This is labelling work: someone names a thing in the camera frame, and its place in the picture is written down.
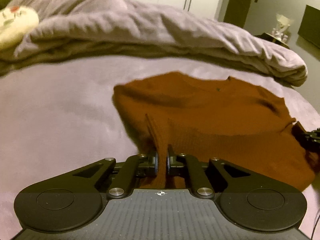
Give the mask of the rust brown knit cardigan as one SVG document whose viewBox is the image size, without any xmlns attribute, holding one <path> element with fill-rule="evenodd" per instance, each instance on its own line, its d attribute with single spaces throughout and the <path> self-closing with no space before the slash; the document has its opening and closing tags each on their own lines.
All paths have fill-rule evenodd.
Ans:
<svg viewBox="0 0 320 240">
<path fill-rule="evenodd" d="M 167 153 L 207 162 L 214 157 L 306 189 L 319 174 L 319 157 L 300 146 L 283 98 L 263 87 L 228 77 L 199 80 L 170 72 L 114 88 L 114 104 L 133 129 L 141 151 L 155 148 L 158 173 L 142 187 L 183 188 L 166 177 Z"/>
</svg>

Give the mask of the lilac bed sheet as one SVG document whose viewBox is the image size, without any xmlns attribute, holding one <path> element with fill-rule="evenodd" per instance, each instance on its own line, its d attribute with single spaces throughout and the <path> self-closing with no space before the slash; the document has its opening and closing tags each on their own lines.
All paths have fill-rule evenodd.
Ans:
<svg viewBox="0 0 320 240">
<path fill-rule="evenodd" d="M 318 112 L 298 90 L 220 59 L 104 55 L 16 70 L 1 78 L 1 239 L 21 230 L 13 202 L 25 187 L 105 157 L 136 154 L 112 103 L 113 88 L 173 71 L 264 87 L 285 99 L 306 130 L 319 127 Z"/>
</svg>

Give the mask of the wrapped flower bouquet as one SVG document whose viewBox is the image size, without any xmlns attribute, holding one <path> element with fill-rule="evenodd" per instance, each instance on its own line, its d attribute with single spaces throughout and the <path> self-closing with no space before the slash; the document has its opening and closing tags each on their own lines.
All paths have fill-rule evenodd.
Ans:
<svg viewBox="0 0 320 240">
<path fill-rule="evenodd" d="M 276 27 L 272 29 L 271 35 L 276 40 L 285 43 L 288 39 L 288 35 L 286 33 L 289 27 L 291 26 L 293 20 L 281 14 L 276 14 L 276 20 L 277 24 Z"/>
</svg>

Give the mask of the dark door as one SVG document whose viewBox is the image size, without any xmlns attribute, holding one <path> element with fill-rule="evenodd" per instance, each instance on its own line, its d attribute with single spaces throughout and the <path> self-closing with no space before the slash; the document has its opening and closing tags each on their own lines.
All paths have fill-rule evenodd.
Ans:
<svg viewBox="0 0 320 240">
<path fill-rule="evenodd" d="M 243 28 L 252 0 L 228 0 L 223 22 Z"/>
</svg>

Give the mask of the lilac crumpled duvet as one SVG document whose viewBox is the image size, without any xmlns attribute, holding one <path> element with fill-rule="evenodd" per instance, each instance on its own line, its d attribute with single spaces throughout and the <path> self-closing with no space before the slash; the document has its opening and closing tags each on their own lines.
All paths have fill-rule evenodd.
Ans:
<svg viewBox="0 0 320 240">
<path fill-rule="evenodd" d="M 131 0 L 11 0 L 39 16 L 39 25 L 1 52 L 1 75 L 36 63 L 93 52 L 142 57 L 204 55 L 301 86 L 308 69 L 294 51 L 225 22 L 169 5 Z"/>
</svg>

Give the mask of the cream face plush pillow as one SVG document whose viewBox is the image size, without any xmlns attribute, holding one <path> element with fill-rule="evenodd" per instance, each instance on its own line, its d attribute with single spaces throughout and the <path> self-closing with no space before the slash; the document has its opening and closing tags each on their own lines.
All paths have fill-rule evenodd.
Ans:
<svg viewBox="0 0 320 240">
<path fill-rule="evenodd" d="M 6 7 L 1 10 L 1 50 L 6 50 L 23 39 L 39 24 L 37 12 L 24 6 Z"/>
</svg>

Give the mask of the black wall television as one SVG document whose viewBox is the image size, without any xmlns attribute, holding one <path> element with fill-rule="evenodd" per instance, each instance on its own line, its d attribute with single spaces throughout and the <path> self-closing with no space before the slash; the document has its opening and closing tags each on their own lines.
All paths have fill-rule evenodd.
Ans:
<svg viewBox="0 0 320 240">
<path fill-rule="evenodd" d="M 298 30 L 298 35 L 319 48 L 320 45 L 320 10 L 306 5 Z"/>
</svg>

